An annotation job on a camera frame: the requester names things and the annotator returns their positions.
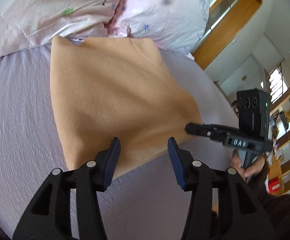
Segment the camera lens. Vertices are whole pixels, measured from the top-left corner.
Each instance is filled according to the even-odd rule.
[[[238,100],[238,105],[239,105],[239,107],[241,107],[241,106],[243,105],[243,100],[242,100],[242,98],[239,98],[239,100]]]
[[[255,97],[252,99],[252,106],[253,108],[256,108],[258,106],[258,100]]]
[[[244,97],[243,104],[244,104],[245,108],[249,108],[250,107],[250,98],[249,97]]]

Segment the folded blanket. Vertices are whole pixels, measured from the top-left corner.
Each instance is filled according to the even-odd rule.
[[[54,37],[50,92],[69,169],[93,160],[118,137],[118,177],[162,154],[169,137],[189,140],[185,125],[201,123],[196,102],[150,39],[88,38],[75,46]]]

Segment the sleeve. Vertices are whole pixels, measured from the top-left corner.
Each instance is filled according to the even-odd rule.
[[[278,239],[290,239],[290,195],[275,197],[267,193],[265,180],[268,171],[266,163],[262,171],[252,177],[249,185],[269,216]]]

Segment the finger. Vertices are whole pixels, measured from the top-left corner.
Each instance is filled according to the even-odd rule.
[[[240,159],[240,157],[237,155],[237,151],[236,151],[236,150],[233,151],[233,155],[232,155],[232,160],[231,160],[231,162],[230,162],[230,166],[231,166],[232,168],[237,168],[237,167],[239,168],[239,167],[242,166],[241,159]]]
[[[265,164],[265,158],[258,156],[257,160],[253,162],[247,169],[244,171],[243,178],[247,178],[251,175],[256,175],[261,172]]]
[[[243,178],[243,175],[244,175],[244,171],[245,169],[243,167],[241,167],[242,165],[242,161],[241,159],[239,158],[239,156],[237,155],[237,151],[234,150],[233,151],[233,157],[232,157],[232,160],[230,162],[230,167],[231,168],[234,168],[237,170],[237,172],[241,175],[241,177]]]

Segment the silver screw head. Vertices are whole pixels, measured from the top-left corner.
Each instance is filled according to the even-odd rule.
[[[200,166],[202,166],[202,163],[201,163],[200,161],[193,161],[193,162],[192,162],[192,165],[193,165],[194,167],[200,167]]]
[[[58,175],[60,172],[61,172],[61,170],[57,168],[57,169],[53,169],[52,174]]]
[[[234,174],[236,173],[236,170],[233,169],[233,168],[229,168],[229,169],[227,170],[227,172],[228,172],[229,174],[231,174],[231,175],[234,175]]]
[[[96,161],[89,161],[86,165],[89,168],[95,167],[96,166]]]

